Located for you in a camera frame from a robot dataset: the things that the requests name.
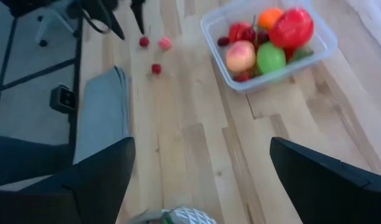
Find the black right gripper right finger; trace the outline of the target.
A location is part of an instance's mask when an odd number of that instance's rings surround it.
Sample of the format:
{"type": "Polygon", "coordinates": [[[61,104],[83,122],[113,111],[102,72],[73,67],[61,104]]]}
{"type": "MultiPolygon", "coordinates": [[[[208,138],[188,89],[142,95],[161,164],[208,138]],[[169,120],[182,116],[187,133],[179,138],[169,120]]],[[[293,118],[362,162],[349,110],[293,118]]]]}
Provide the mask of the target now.
{"type": "Polygon", "coordinates": [[[280,137],[270,157],[303,223],[381,223],[381,175],[280,137]]]}

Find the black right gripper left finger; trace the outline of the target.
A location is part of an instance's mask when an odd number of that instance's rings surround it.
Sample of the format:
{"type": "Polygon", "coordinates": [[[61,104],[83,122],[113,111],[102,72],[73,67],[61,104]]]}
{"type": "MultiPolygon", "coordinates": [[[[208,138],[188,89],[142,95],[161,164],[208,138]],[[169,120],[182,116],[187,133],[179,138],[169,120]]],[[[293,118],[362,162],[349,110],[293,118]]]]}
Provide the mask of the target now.
{"type": "Polygon", "coordinates": [[[135,155],[127,137],[19,191],[0,190],[0,223],[114,223],[135,155]]]}

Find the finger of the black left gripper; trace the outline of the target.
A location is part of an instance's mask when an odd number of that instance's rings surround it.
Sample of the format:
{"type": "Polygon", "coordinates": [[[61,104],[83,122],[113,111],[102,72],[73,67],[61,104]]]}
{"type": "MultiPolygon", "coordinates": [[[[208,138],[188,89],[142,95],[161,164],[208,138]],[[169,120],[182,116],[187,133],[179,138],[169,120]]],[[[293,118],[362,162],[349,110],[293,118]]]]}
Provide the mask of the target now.
{"type": "Polygon", "coordinates": [[[108,30],[100,31],[107,34],[113,31],[120,39],[125,40],[125,35],[113,12],[118,8],[119,0],[98,0],[102,10],[100,21],[107,26],[108,30]]]}
{"type": "Polygon", "coordinates": [[[130,8],[136,19],[140,33],[144,34],[143,4],[146,0],[131,0],[130,8]]]}

